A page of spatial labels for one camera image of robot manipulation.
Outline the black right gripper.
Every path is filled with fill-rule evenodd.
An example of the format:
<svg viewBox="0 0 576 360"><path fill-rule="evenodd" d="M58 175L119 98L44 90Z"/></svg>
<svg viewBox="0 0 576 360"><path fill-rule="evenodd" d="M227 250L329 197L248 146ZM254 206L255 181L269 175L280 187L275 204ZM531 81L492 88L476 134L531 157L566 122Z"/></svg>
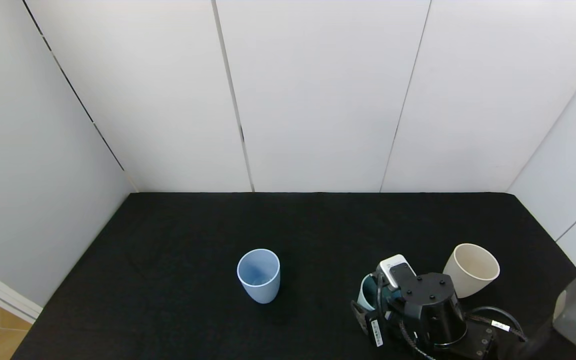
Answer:
<svg viewBox="0 0 576 360"><path fill-rule="evenodd" d="M350 309L364 335L374 347L391 347L393 340L386 319L377 310L367 310L357 301L350 301Z"/></svg>

